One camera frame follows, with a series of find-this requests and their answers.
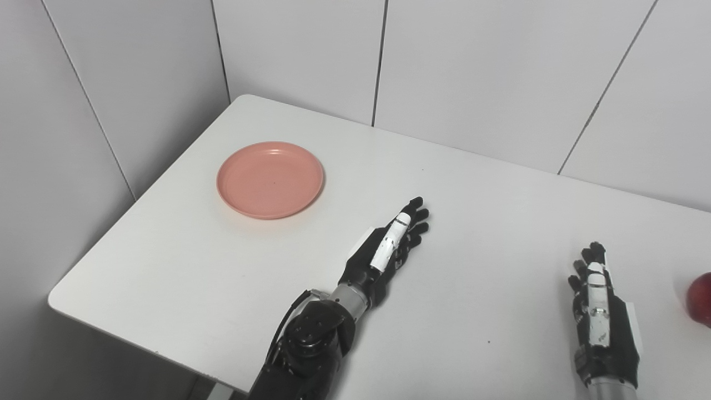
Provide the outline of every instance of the wall seam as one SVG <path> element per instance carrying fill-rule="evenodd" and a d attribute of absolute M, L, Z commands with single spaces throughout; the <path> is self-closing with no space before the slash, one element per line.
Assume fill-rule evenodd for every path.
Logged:
<path fill-rule="evenodd" d="M 215 22 L 215 35 L 218 38 L 218 51 L 220 52 L 220 64 L 223 67 L 223 77 L 225 79 L 225 88 L 227 89 L 227 104 L 232 102 L 232 96 L 230 96 L 230 84 L 227 82 L 227 68 L 225 68 L 225 56 L 222 52 L 222 40 L 220 39 L 220 29 L 218 28 L 218 16 L 215 13 L 215 2 L 210 0 L 210 5 L 213 8 L 213 21 Z"/>
<path fill-rule="evenodd" d="M 59 39 L 59 43 L 62 46 L 62 49 L 64 50 L 64 54 L 67 56 L 69 65 L 71 65 L 72 71 L 74 72 L 74 76 L 77 77 L 77 81 L 79 82 L 79 86 L 82 89 L 82 93 L 84 93 L 84 97 L 86 98 L 87 103 L 89 104 L 89 108 L 91 109 L 91 112 L 94 115 L 94 119 L 96 120 L 96 123 L 99 125 L 99 129 L 101 130 L 101 133 L 104 136 L 104 140 L 106 141 L 106 144 L 109 146 L 109 151 L 111 152 L 111 155 L 114 157 L 114 161 L 116 162 L 116 166 L 118 167 L 119 172 L 121 173 L 121 177 L 124 179 L 126 188 L 128 188 L 129 193 L 131 194 L 131 197 L 133 198 L 133 200 L 135 202 L 137 200 L 136 194 L 133 192 L 133 189 L 131 189 L 131 185 L 129 184 L 128 178 L 126 178 L 126 174 L 124 173 L 123 168 L 121 168 L 121 163 L 119 163 L 119 159 L 118 159 L 118 157 L 116 157 L 116 152 L 114 151 L 114 147 L 111 145 L 111 142 L 109 141 L 109 137 L 106 135 L 104 126 L 101 124 L 101 121 L 99 120 L 99 116 L 96 113 L 96 109 L 94 108 L 94 105 L 91 103 L 91 99 L 89 99 L 89 94 L 87 93 L 86 88 L 84 87 L 84 83 L 82 82 L 81 78 L 79 77 L 79 73 L 77 72 L 77 68 L 74 66 L 74 62 L 72 61 L 72 58 L 69 56 L 69 52 L 67 51 L 67 46 L 65 46 L 64 40 L 62 40 L 62 36 L 59 34 L 59 29 L 57 29 L 57 25 L 54 23 L 54 20 L 52 19 L 52 15 L 50 14 L 49 9 L 47 8 L 47 4 L 45 3 L 45 0 L 42 0 L 42 7 L 44 8 L 45 13 L 47 14 L 47 17 L 49 18 L 49 21 L 52 24 L 52 28 L 54 29 L 54 33 L 57 35 L 57 39 Z"/>
<path fill-rule="evenodd" d="M 647 14 L 644 16 L 644 20 L 642 20 L 642 24 L 639 26 L 639 28 L 637 29 L 637 32 L 634 34 L 632 41 L 630 42 L 629 46 L 627 46 L 627 50 L 625 50 L 624 54 L 622 55 L 622 59 L 617 64 L 617 68 L 615 68 L 615 71 L 612 73 L 612 76 L 610 77 L 610 80 L 607 82 L 605 89 L 602 90 L 602 94 L 600 95 L 600 98 L 597 100 L 597 102 L 595 103 L 595 106 L 592 108 L 592 111 L 590 112 L 590 116 L 588 116 L 587 120 L 585 121 L 585 123 L 582 126 L 582 129 L 580 130 L 580 133 L 578 134 L 577 138 L 575 138 L 575 142 L 573 142 L 573 145 L 570 148 L 570 151 L 568 152 L 567 156 L 565 156 L 565 160 L 563 160 L 563 164 L 560 166 L 560 169 L 558 169 L 558 173 L 557 173 L 558 175 L 560 175 L 563 172 L 563 168 L 565 168 L 565 165 L 568 163 L 568 159 L 570 159 L 570 156 L 573 154 L 573 150 L 575 150 L 575 147 L 577 146 L 578 142 L 580 141 L 582 134 L 585 133 L 585 130 L 587 129 L 588 125 L 590 125 L 592 118 L 595 116 L 597 109 L 600 107 L 600 103 L 602 102 L 602 99 L 607 94 L 607 90 L 612 85 L 612 81 L 617 77 L 617 73 L 620 71 L 620 68 L 622 68 L 622 64 L 627 59 L 627 55 L 629 55 L 629 52 L 632 49 L 632 46 L 634 46 L 635 42 L 637 42 L 637 38 L 639 37 L 639 34 L 642 32 L 642 28 L 644 28 L 644 26 L 647 24 L 647 20 L 649 20 L 649 16 L 652 14 L 652 11 L 654 11 L 654 7 L 656 7 L 658 2 L 659 2 L 659 0 L 654 0 L 654 2 L 652 3 L 652 7 L 649 8 L 649 11 L 647 11 Z"/>
<path fill-rule="evenodd" d="M 373 119 L 370 122 L 370 126 L 375 126 L 375 111 L 378 109 L 378 91 L 380 90 L 380 69 L 383 66 L 383 46 L 385 45 L 385 24 L 387 23 L 387 3 L 385 0 L 385 7 L 383 9 L 383 29 L 380 31 L 380 53 L 378 54 L 378 74 L 375 76 L 375 96 L 373 98 Z"/>

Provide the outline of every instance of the robotic arm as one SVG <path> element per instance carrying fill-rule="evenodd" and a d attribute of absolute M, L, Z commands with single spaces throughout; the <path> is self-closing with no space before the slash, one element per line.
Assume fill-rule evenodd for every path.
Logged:
<path fill-rule="evenodd" d="M 326 398 L 341 360 L 353 344 L 356 322 L 385 299 L 387 283 L 429 229 L 423 222 L 429 211 L 420 207 L 422 197 L 417 197 L 388 225 L 375 229 L 348 259 L 330 295 L 307 290 L 296 299 L 274 335 L 248 400 Z M 308 302 L 287 324 L 311 296 L 318 300 Z"/>
<path fill-rule="evenodd" d="M 590 243 L 568 278 L 580 347 L 575 369 L 592 400 L 637 400 L 640 351 L 632 304 L 614 294 L 605 248 Z"/>

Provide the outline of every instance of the white wall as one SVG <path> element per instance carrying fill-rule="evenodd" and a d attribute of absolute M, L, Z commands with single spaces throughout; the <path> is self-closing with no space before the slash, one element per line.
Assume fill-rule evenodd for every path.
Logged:
<path fill-rule="evenodd" d="M 229 105 L 210 0 L 44 0 L 137 196 Z"/>
<path fill-rule="evenodd" d="M 214 0 L 230 96 L 370 124 L 385 0 Z"/>
<path fill-rule="evenodd" d="M 557 172 L 652 0 L 390 0 L 375 126 Z"/>
<path fill-rule="evenodd" d="M 711 211 L 710 19 L 659 1 L 562 174 Z"/>
<path fill-rule="evenodd" d="M 630 48 L 654 4 L 389 0 L 377 94 L 385 0 L 215 0 L 215 12 L 232 98 L 254 93 L 373 119 L 404 135 L 711 211 L 711 58 L 703 47 L 711 6 L 662 0 Z"/>
<path fill-rule="evenodd" d="M 59 4 L 50 3 L 55 8 Z M 104 20 L 104 25 L 119 24 L 122 15 L 130 14 L 135 19 L 134 14 L 141 12 L 135 4 L 113 3 L 126 4 L 132 9 L 115 13 L 112 21 Z M 89 10 L 76 11 L 90 19 Z M 193 21 L 193 16 L 185 17 L 185 21 Z M 182 21 L 175 16 L 166 18 L 173 23 Z M 107 36 L 99 32 L 100 28 L 95 27 L 96 36 L 109 42 L 106 47 L 119 49 L 127 60 L 143 56 L 142 52 L 131 46 L 113 45 L 131 35 L 138 36 L 137 30 L 143 30 L 148 36 L 160 36 L 163 32 L 159 26 L 147 29 L 146 24 L 139 24 L 126 25 L 123 31 L 117 29 L 113 36 Z M 203 38 L 210 39 L 207 47 L 214 45 L 214 36 Z M 176 38 L 176 42 L 180 43 L 181 38 Z M 167 45 L 168 38 L 164 38 L 161 46 Z M 205 60 L 206 63 L 219 63 L 217 54 L 210 57 L 217 60 Z M 87 89 L 101 82 L 123 87 L 125 92 L 114 93 L 113 101 L 109 101 L 108 96 L 109 100 L 99 101 L 101 106 L 96 108 L 97 111 L 109 108 L 116 113 L 121 111 L 125 120 L 135 116 L 133 105 L 126 105 L 131 101 L 157 110 L 153 115 L 143 112 L 139 116 L 152 127 L 174 127 L 176 121 L 161 119 L 176 117 L 175 110 L 183 110 L 186 115 L 196 117 L 197 125 L 204 125 L 211 115 L 219 113 L 219 107 L 227 104 L 224 83 L 222 87 L 216 85 L 213 93 L 222 98 L 219 107 L 210 110 L 205 110 L 200 103 L 204 98 L 198 93 L 202 91 L 196 90 L 194 98 L 190 96 L 190 85 L 183 86 L 175 102 L 171 102 L 170 96 L 153 93 L 176 93 L 166 89 L 170 85 L 182 85 L 181 81 L 173 82 L 175 77 L 203 82 L 204 71 L 199 69 L 193 70 L 190 76 L 176 67 L 178 72 L 174 77 L 169 68 L 151 69 L 150 75 L 156 76 L 156 86 L 149 85 L 149 74 L 143 76 L 136 72 L 139 76 L 135 81 L 144 84 L 137 88 L 136 82 L 129 79 L 131 75 L 123 74 L 133 66 L 120 68 L 113 71 L 115 73 L 107 72 L 105 67 L 99 61 L 82 67 L 85 76 L 92 77 L 88 81 L 94 82 L 86 85 Z M 143 130 L 141 136 L 137 136 L 130 130 L 113 129 L 109 135 L 117 142 L 135 140 L 136 146 L 151 143 L 155 154 L 136 156 L 151 161 L 135 170 L 155 177 L 166 161 L 171 161 L 166 154 L 173 153 L 171 157 L 175 157 L 179 147 L 187 145 L 189 135 L 185 132 Z M 196 136 L 199 131 L 189 133 Z M 179 146 L 173 143 L 173 135 Z M 132 159 L 129 150 L 124 150 L 123 158 Z M 147 179 L 137 180 L 137 191 L 142 184 L 149 183 Z M 46 305 L 50 289 L 132 202 L 129 187 L 42 2 L 0 2 L 0 398 L 175 400 L 187 397 L 194 374 L 61 317 Z"/>

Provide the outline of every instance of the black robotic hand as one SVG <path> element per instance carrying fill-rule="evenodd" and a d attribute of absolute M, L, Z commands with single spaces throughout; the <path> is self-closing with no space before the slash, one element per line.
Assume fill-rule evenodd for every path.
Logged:
<path fill-rule="evenodd" d="M 590 243 L 582 257 L 573 263 L 577 275 L 568 278 L 575 292 L 573 315 L 580 344 L 575 352 L 577 373 L 588 387 L 607 379 L 636 388 L 639 353 L 631 328 L 634 316 L 614 294 L 605 248 Z"/>
<path fill-rule="evenodd" d="M 356 322 L 383 301 L 385 287 L 427 232 L 428 215 L 417 197 L 386 226 L 375 229 L 348 259 L 330 294 L 307 290 L 287 311 L 269 346 L 249 400 L 324 400 L 351 350 Z M 309 301 L 291 320 L 299 306 Z"/>
<path fill-rule="evenodd" d="M 422 209 L 422 203 L 422 197 L 412 199 L 388 225 L 375 229 L 348 259 L 338 284 L 357 286 L 368 298 L 368 308 L 383 301 L 387 283 L 429 230 L 429 224 L 423 222 L 429 210 Z"/>

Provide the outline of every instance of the robot finger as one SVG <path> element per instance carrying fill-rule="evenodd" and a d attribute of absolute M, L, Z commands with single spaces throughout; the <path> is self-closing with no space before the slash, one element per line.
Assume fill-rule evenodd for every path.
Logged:
<path fill-rule="evenodd" d="M 429 224 L 427 222 L 419 223 L 415 225 L 410 231 L 408 232 L 410 235 L 422 235 L 423 233 L 427 232 L 429 230 Z"/>

